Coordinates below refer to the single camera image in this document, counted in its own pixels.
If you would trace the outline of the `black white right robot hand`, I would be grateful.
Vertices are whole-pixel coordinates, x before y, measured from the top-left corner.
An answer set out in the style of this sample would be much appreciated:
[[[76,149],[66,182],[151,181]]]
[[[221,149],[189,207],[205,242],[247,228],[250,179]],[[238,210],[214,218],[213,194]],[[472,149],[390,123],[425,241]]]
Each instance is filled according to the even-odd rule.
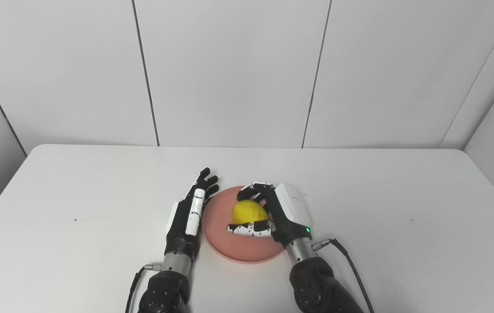
[[[237,200],[253,200],[260,204],[268,217],[261,221],[229,224],[227,232],[240,236],[271,237],[289,253],[307,254],[312,248],[311,218],[302,194],[280,183],[253,181],[237,193]]]

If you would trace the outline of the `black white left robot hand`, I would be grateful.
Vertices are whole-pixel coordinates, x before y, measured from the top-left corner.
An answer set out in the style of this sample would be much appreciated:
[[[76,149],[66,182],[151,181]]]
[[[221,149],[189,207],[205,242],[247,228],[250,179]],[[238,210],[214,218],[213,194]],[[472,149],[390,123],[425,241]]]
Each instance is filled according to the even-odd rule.
[[[164,254],[182,253],[189,257],[191,261],[195,261],[200,251],[200,236],[199,234],[195,236],[186,234],[186,224],[194,201],[194,193],[196,190],[205,192],[204,200],[200,205],[200,213],[203,213],[208,202],[219,191],[218,180],[219,177],[211,174],[210,168],[204,168],[186,197],[177,203],[174,217],[166,234]]]

